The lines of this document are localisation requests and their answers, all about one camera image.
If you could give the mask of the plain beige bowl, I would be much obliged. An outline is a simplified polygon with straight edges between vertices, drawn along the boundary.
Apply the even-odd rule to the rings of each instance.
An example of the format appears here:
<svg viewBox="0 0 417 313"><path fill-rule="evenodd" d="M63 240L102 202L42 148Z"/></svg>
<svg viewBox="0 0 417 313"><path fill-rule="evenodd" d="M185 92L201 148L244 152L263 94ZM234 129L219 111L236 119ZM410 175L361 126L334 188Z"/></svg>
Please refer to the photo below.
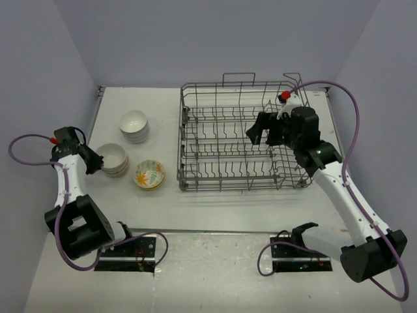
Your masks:
<svg viewBox="0 0 417 313"><path fill-rule="evenodd" d="M127 160L125 149L116 143L106 143L96 149L96 153L103 157L103 170L116 170Z"/></svg>

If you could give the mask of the beige bowl with flower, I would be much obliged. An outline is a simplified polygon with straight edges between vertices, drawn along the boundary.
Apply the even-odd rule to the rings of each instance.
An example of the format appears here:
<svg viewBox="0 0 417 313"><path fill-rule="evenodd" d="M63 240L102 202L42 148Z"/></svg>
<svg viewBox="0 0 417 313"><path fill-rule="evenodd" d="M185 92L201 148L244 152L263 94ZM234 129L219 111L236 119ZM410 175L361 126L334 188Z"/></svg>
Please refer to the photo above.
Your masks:
<svg viewBox="0 0 417 313"><path fill-rule="evenodd" d="M129 168L125 167L123 170L117 172L117 173L105 173L106 176L110 178L118 178L124 176L128 172Z"/></svg>

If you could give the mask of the light blue bowl rack end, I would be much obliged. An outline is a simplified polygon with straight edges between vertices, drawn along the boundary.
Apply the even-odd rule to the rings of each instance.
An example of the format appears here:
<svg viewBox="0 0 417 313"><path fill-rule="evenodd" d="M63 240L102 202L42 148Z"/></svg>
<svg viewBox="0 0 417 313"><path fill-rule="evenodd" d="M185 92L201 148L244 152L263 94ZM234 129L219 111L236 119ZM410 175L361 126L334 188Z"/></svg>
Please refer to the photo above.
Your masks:
<svg viewBox="0 0 417 313"><path fill-rule="evenodd" d="M140 110L126 112L119 121L119 129L131 134L141 131L148 123L147 116Z"/></svg>

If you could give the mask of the orange green floral bowl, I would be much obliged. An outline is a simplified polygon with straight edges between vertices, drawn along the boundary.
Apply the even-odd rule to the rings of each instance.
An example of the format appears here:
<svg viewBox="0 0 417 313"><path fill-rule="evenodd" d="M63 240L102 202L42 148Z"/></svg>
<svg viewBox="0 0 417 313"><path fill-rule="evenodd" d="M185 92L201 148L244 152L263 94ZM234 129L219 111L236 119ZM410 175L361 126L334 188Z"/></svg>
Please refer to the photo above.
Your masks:
<svg viewBox="0 0 417 313"><path fill-rule="evenodd" d="M165 169L156 160L144 160L140 162L133 175L134 183L138 185L152 186L165 180Z"/></svg>

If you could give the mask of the yellow dotted bowl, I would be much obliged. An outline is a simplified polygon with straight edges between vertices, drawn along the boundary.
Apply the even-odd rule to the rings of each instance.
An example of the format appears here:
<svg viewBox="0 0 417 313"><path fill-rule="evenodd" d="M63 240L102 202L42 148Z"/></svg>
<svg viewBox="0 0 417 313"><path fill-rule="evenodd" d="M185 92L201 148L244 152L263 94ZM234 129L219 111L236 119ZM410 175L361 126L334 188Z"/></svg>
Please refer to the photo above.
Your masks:
<svg viewBox="0 0 417 313"><path fill-rule="evenodd" d="M163 182L158 183L157 185L152 185L152 186L138 185L138 187L141 190L154 190L154 189L159 188L162 184L163 184Z"/></svg>

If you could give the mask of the beige bowl with plant drawing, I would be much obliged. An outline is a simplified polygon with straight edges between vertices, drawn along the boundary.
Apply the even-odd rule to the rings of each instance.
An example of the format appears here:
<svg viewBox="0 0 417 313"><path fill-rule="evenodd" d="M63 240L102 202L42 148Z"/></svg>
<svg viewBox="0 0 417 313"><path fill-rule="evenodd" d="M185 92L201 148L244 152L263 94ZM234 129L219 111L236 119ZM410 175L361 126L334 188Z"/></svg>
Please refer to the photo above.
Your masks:
<svg viewBox="0 0 417 313"><path fill-rule="evenodd" d="M120 166L117 166L116 168L113 168L113 169L105 169L105 167L103 167L102 171L104 173L106 173L106 172L107 173L117 173L117 172L123 170L125 167L128 167L128 165L129 165L129 158L126 157L125 160L123 161L123 163Z"/></svg>

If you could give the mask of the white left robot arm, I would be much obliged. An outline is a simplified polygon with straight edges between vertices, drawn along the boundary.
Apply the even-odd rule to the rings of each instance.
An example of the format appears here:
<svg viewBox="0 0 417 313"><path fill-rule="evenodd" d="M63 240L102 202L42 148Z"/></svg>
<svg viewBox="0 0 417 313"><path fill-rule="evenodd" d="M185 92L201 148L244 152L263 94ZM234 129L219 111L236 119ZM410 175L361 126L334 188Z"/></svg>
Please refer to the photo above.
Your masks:
<svg viewBox="0 0 417 313"><path fill-rule="evenodd" d="M54 209L44 215L45 223L70 260L109 245L119 255L129 256L136 241L127 225L111 223L87 193L85 178L102 169L104 157L83 143L76 131L63 127L54 132L50 161L57 172L58 196Z"/></svg>

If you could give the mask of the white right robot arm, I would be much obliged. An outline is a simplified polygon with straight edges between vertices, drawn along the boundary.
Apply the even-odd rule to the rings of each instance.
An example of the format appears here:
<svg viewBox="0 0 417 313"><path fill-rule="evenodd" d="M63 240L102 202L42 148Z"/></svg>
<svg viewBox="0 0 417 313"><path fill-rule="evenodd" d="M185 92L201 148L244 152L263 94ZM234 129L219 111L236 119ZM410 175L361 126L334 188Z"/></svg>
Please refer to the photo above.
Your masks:
<svg viewBox="0 0 417 313"><path fill-rule="evenodd" d="M321 139L315 110L299 106L289 113L260 112L246 135L259 145L264 130L268 132L267 145L284 145L293 151L297 164L322 188L348 229L347 237L337 238L309 222L293 228L288 239L276 238L274 245L289 246L297 256L321 252L337 258L354 282L372 279L399 265L407 244L405 234L391 230L358 191L341 155Z"/></svg>

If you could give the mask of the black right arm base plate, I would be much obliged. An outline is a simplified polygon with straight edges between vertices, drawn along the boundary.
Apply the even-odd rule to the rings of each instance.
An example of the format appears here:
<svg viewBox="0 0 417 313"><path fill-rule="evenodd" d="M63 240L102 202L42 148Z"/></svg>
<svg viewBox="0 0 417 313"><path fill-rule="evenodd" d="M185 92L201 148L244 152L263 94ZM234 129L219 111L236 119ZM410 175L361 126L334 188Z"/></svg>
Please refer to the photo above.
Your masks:
<svg viewBox="0 0 417 313"><path fill-rule="evenodd" d="M330 258L287 245L270 247L272 268L275 273L308 273L333 271Z"/></svg>

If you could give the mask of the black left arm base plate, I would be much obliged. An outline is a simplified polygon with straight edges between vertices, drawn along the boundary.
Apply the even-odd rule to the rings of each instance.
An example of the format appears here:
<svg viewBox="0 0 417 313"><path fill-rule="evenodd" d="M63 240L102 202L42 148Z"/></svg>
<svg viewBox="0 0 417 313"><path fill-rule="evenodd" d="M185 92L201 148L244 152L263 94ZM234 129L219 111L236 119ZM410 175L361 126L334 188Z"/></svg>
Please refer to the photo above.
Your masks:
<svg viewBox="0 0 417 313"><path fill-rule="evenodd" d="M147 235L102 253L94 271L154 273L156 236Z"/></svg>

